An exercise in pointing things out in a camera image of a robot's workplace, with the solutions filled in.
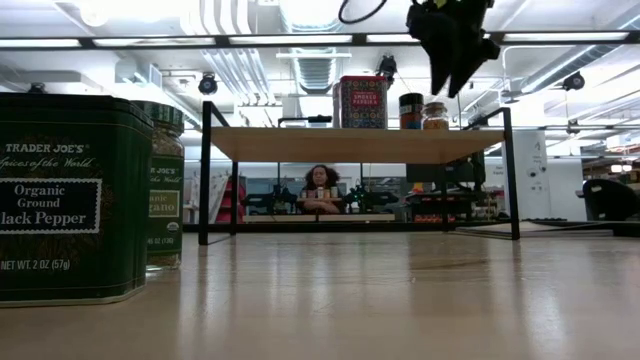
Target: curly hair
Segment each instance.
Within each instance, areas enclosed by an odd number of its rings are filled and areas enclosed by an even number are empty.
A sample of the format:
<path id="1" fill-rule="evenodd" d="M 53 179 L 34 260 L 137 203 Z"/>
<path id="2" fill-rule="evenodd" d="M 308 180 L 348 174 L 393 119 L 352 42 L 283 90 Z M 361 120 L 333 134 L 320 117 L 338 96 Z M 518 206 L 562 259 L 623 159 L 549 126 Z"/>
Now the curly hair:
<path id="1" fill-rule="evenodd" d="M 305 180 L 307 181 L 307 186 L 305 187 L 305 189 L 307 190 L 316 189 L 316 184 L 313 182 L 313 171 L 319 167 L 323 168 L 324 171 L 327 173 L 327 184 L 326 184 L 327 188 L 338 186 L 338 180 L 340 180 L 340 174 L 338 174 L 337 171 L 335 171 L 334 169 L 326 165 L 316 165 L 312 167 L 311 170 L 309 170 L 307 175 L 305 175 L 304 177 Z"/>

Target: woman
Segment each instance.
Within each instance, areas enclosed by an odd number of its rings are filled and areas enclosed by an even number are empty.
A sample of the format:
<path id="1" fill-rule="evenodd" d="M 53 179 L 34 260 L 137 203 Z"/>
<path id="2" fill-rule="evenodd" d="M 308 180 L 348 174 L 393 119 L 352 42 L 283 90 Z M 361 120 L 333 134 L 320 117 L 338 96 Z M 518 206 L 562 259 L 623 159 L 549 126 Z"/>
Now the woman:
<path id="1" fill-rule="evenodd" d="M 338 186 L 340 175 L 325 165 L 316 165 L 309 170 L 305 179 L 307 180 L 307 185 L 302 191 L 316 190 L 318 188 L 323 188 L 324 191 L 331 191 L 332 187 Z M 304 202 L 302 210 L 307 213 L 320 211 L 325 214 L 340 214 L 344 212 L 344 204 L 341 201 L 334 204 L 328 201 L 309 199 Z"/>

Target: spice jar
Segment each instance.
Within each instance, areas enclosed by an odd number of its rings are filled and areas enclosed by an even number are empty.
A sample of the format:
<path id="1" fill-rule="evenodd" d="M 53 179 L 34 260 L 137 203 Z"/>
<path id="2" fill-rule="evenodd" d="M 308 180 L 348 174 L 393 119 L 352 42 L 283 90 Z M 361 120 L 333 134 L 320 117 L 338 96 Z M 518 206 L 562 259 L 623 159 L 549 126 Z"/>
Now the spice jar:
<path id="1" fill-rule="evenodd" d="M 422 128 L 422 110 L 424 97 L 422 94 L 409 93 L 400 96 L 400 129 Z"/>
<path id="2" fill-rule="evenodd" d="M 154 122 L 147 226 L 147 269 L 177 269 L 182 258 L 184 114 L 171 106 L 136 101 Z"/>
<path id="3" fill-rule="evenodd" d="M 425 106 L 422 129 L 449 130 L 449 116 L 443 103 L 431 102 Z"/>

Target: black office chair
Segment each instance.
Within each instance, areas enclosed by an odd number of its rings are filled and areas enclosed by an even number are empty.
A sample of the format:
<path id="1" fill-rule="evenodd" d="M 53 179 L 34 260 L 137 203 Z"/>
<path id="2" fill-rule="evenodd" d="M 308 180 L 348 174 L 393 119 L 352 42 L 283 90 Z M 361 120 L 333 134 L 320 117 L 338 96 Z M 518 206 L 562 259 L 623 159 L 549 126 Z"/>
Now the black office chair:
<path id="1" fill-rule="evenodd" d="M 625 221 L 640 211 L 638 195 L 625 184 L 605 180 L 588 180 L 582 186 L 584 201 L 596 221 Z"/>

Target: trader joe's black pepper tin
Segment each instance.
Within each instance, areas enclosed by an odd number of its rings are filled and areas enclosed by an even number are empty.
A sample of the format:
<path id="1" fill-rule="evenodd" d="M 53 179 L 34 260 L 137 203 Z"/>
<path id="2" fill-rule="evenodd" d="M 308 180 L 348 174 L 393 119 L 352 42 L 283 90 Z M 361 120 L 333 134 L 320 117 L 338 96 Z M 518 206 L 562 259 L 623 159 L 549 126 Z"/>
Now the trader joe's black pepper tin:
<path id="1" fill-rule="evenodd" d="M 0 95 L 0 305 L 144 285 L 152 132 L 126 100 Z"/>

